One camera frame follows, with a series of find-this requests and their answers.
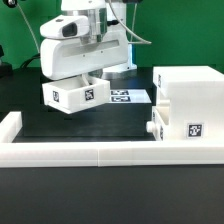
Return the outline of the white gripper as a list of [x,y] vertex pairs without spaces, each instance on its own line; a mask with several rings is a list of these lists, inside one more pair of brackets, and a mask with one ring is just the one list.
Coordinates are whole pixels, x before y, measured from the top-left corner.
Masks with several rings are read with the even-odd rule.
[[90,39],[87,16],[60,15],[40,27],[44,37],[40,47],[42,73],[51,80],[81,75],[84,86],[90,86],[86,74],[125,63],[128,41],[119,25],[107,31],[100,41]]

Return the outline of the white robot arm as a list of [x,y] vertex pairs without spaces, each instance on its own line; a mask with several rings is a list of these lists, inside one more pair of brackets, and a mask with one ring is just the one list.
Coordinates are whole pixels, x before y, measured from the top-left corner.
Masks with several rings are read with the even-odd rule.
[[126,63],[128,40],[121,23],[108,20],[109,0],[62,0],[62,14],[40,27],[42,73],[70,78]]

